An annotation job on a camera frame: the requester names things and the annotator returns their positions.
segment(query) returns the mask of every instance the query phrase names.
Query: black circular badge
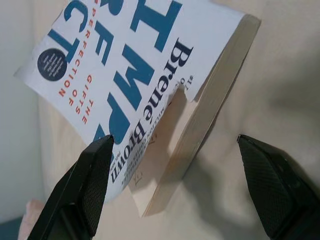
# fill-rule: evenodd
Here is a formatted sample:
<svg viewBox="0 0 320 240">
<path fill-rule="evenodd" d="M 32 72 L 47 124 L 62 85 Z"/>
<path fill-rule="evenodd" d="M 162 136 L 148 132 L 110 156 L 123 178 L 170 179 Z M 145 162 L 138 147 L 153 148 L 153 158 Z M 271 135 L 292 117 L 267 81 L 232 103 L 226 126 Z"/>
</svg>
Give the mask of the black circular badge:
<svg viewBox="0 0 320 240">
<path fill-rule="evenodd" d="M 38 58 L 38 70 L 49 81 L 60 80 L 67 71 L 65 54 L 56 48 L 45 50 Z"/>
</svg>

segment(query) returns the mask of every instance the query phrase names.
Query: book cover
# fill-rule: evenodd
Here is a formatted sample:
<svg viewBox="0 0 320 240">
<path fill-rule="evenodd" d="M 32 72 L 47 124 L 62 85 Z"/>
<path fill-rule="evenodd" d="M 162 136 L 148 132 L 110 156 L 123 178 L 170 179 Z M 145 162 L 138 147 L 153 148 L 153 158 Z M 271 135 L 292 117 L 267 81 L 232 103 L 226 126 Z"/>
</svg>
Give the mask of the book cover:
<svg viewBox="0 0 320 240">
<path fill-rule="evenodd" d="M 194 100 L 243 16 L 206 0 L 73 0 L 16 76 L 86 144 L 113 135 L 110 201 L 177 88 Z"/>
</svg>

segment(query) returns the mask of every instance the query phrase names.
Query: white wall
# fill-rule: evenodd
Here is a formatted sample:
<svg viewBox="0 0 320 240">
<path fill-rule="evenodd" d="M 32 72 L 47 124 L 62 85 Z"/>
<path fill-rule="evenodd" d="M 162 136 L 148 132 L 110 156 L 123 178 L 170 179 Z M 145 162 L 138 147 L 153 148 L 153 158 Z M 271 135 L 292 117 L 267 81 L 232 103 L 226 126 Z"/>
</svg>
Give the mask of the white wall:
<svg viewBox="0 0 320 240">
<path fill-rule="evenodd" d="M 0 223 L 22 216 L 31 199 L 44 200 L 38 97 L 13 77 L 34 45 L 32 0 L 0 8 Z"/>
</svg>

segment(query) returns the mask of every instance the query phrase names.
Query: book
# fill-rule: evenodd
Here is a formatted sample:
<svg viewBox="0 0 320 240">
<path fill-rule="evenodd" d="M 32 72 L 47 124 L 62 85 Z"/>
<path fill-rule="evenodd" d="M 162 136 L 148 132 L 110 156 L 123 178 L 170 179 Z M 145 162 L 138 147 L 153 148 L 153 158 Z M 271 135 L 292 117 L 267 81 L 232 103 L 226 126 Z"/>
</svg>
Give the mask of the book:
<svg viewBox="0 0 320 240">
<path fill-rule="evenodd" d="M 214 124 L 259 26 L 257 18 L 244 15 L 197 100 L 187 102 L 183 91 L 178 91 L 174 96 L 129 183 L 141 217 L 165 209 L 206 133 Z"/>
<path fill-rule="evenodd" d="M 85 144 L 113 135 L 109 202 L 131 180 L 177 89 L 198 106 L 192 101 L 244 16 L 206 0 L 74 0 L 16 76 Z"/>
</svg>

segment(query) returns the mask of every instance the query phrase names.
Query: pink object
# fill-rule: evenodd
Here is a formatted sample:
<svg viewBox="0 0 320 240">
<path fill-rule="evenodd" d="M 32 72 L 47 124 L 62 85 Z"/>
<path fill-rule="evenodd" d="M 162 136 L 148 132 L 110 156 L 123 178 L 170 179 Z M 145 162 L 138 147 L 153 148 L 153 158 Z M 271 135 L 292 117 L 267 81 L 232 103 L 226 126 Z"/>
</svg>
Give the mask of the pink object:
<svg viewBox="0 0 320 240">
<path fill-rule="evenodd" d="M 44 206 L 42 202 L 37 200 L 31 200 L 26 204 L 26 212 L 20 225 L 18 240 L 28 238 Z"/>
</svg>

